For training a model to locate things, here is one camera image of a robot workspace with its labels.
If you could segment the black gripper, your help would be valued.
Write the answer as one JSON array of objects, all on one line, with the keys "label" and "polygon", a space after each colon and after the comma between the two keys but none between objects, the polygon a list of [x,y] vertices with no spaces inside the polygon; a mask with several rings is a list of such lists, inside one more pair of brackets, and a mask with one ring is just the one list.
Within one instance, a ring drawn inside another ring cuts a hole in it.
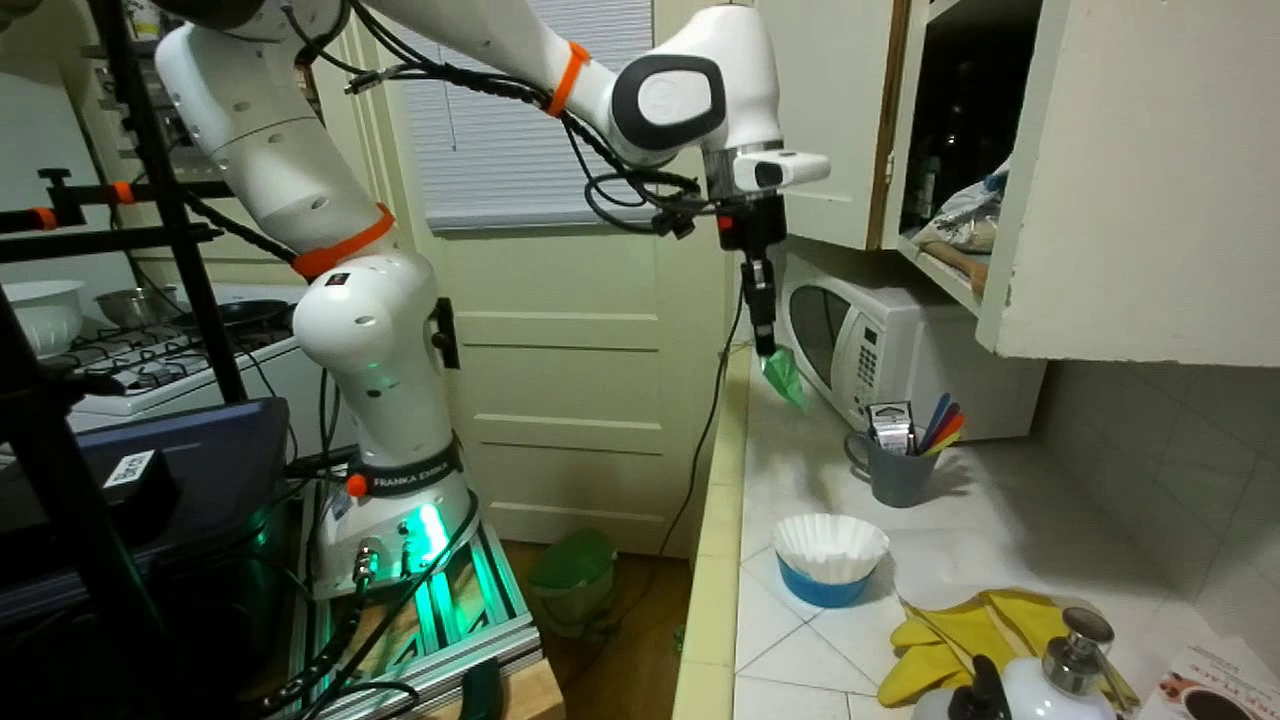
[{"label": "black gripper", "polygon": [[776,281],[774,245],[788,234],[788,215],[782,196],[722,200],[716,234],[724,253],[744,253],[742,261],[742,299],[748,307],[748,334],[755,356],[776,352]]}]

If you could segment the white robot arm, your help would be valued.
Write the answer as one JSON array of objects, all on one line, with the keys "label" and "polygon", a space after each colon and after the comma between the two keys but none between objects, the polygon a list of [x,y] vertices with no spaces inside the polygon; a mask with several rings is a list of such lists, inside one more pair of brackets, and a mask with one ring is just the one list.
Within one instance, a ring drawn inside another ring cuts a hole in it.
[{"label": "white robot arm", "polygon": [[457,473],[457,430],[436,365],[436,289],[398,228],[398,203],[300,90],[300,72],[358,8],[439,41],[413,81],[514,95],[590,135],[656,208],[665,230],[702,213],[744,255],[752,324],[776,313],[769,246],[785,191],[830,165],[792,152],[776,121],[776,69],[752,8],[696,10],[671,41],[609,69],[558,34],[528,0],[157,0],[180,24],[157,45],[161,83],[243,213],[310,281],[293,313],[304,352],[341,379],[362,430],[344,493],[422,496]]}]

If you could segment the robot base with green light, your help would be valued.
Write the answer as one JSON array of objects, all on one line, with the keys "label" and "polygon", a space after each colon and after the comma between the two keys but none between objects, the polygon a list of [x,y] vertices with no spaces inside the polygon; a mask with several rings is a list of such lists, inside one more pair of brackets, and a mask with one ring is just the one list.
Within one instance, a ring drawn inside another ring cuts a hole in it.
[{"label": "robot base with green light", "polygon": [[502,709],[502,679],[539,655],[517,573],[470,488],[328,501],[304,573],[321,629],[269,720],[398,720]]}]

